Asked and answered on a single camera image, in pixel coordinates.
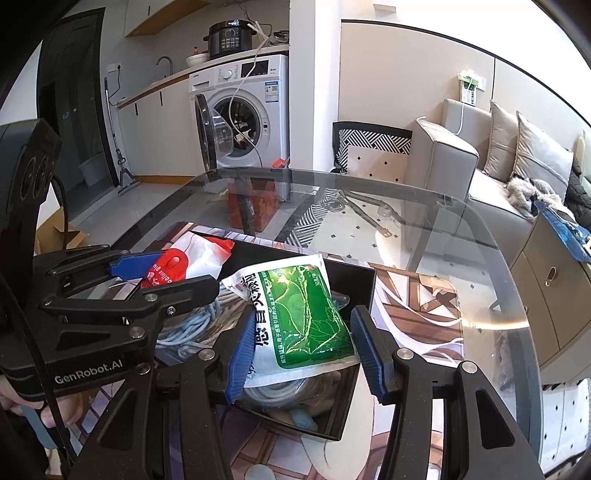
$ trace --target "blue object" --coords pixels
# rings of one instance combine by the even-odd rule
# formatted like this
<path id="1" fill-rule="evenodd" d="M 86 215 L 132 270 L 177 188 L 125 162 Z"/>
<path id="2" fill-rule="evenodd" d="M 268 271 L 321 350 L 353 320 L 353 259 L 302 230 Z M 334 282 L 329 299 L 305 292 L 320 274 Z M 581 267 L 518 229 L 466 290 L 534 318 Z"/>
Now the blue object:
<path id="1" fill-rule="evenodd" d="M 385 380 L 385 368 L 373 345 L 367 327 L 363 323 L 357 309 L 351 312 L 351 333 L 357 347 L 357 353 L 363 365 L 369 391 L 380 403 L 386 400 L 388 389 Z"/>
<path id="2" fill-rule="evenodd" d="M 50 437 L 49 432 L 45 428 L 45 425 L 43 425 L 43 422 L 39 418 L 39 414 L 37 413 L 37 411 L 25 405 L 21 406 L 21 410 L 22 415 L 28 420 L 29 425 L 31 425 L 31 427 L 35 431 L 39 443 L 41 443 L 43 447 L 48 450 L 55 450 L 57 448 L 56 444 Z"/>
<path id="3" fill-rule="evenodd" d="M 311 432 L 318 432 L 318 424 L 305 408 L 292 408 L 289 410 L 289 413 L 296 427 Z"/>
<path id="4" fill-rule="evenodd" d="M 154 265 L 164 252 L 150 252 L 147 254 L 133 254 L 121 257 L 111 263 L 111 275 L 121 280 L 135 280 L 144 278 L 150 267 Z"/>
<path id="5" fill-rule="evenodd" d="M 534 204 L 544 219 L 556 232 L 556 235 L 566 247 L 566 250 L 570 253 L 570 255 L 577 262 L 591 264 L 591 257 L 583 249 L 583 245 L 581 244 L 581 242 L 584 241 L 589 235 L 589 231 L 581 226 L 567 225 L 560 218 L 558 218 L 558 216 L 556 216 L 556 214 L 550 210 L 544 202 L 538 200 L 534 202 Z"/>
<path id="6" fill-rule="evenodd" d="M 244 382 L 255 356 L 255 330 L 255 311 L 253 310 L 228 365 L 228 386 L 225 394 L 229 404 L 234 403 L 244 390 Z"/>

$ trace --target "green medicine packet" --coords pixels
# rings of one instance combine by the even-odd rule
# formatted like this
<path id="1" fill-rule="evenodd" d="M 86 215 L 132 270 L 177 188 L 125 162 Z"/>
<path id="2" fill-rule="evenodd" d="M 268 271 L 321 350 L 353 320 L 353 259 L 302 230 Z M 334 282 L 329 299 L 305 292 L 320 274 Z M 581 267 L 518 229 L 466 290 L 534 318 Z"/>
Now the green medicine packet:
<path id="1" fill-rule="evenodd" d="M 318 267 L 297 265 L 258 275 L 280 367 L 304 367 L 355 354 Z"/>
<path id="2" fill-rule="evenodd" d="M 253 265 L 223 282 L 256 309 L 255 356 L 246 388 L 359 363 L 321 255 Z"/>

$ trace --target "door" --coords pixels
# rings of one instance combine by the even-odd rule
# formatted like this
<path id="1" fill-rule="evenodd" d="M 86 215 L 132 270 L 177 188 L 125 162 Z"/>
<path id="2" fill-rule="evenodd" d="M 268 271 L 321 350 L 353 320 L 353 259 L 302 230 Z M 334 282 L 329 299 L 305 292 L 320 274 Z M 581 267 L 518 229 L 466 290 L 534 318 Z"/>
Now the door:
<path id="1" fill-rule="evenodd" d="M 37 70 L 37 108 L 59 133 L 55 173 L 71 219 L 119 184 L 103 113 L 100 36 L 105 9 L 65 17 L 44 37 Z"/>

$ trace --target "gray fur blanket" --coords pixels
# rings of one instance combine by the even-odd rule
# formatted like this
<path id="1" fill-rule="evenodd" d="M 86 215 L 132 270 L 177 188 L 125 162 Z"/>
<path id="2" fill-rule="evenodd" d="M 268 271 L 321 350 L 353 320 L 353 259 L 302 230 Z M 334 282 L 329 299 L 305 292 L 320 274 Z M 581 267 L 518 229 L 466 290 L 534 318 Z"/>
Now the gray fur blanket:
<path id="1" fill-rule="evenodd" d="M 540 200 L 547 205 L 553 205 L 559 209 L 564 209 L 562 200 L 555 194 L 548 182 L 539 179 L 521 179 L 513 177 L 507 184 L 507 196 L 509 203 L 515 207 L 520 214 L 530 222 L 538 215 L 534 206 L 536 200 Z"/>

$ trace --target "blue gripper pad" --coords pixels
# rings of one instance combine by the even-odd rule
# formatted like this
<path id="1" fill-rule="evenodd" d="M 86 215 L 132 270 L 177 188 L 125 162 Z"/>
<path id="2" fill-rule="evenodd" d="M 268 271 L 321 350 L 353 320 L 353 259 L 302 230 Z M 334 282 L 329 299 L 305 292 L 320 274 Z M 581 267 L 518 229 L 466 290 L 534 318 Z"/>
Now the blue gripper pad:
<path id="1" fill-rule="evenodd" d="M 244 382 L 255 356 L 255 331 L 255 310 L 253 310 L 228 365 L 228 386 L 225 395 L 229 404 L 234 403 L 244 390 Z"/>
<path id="2" fill-rule="evenodd" d="M 363 306 L 351 313 L 351 332 L 370 392 L 381 404 L 388 404 L 390 384 L 395 379 L 392 354 L 398 349 L 394 337 L 378 330 Z"/>
<path id="3" fill-rule="evenodd" d="M 150 267 L 154 265 L 164 252 L 152 252 L 148 254 L 134 254 L 121 257 L 111 264 L 111 275 L 121 280 L 135 280 L 144 278 Z"/>

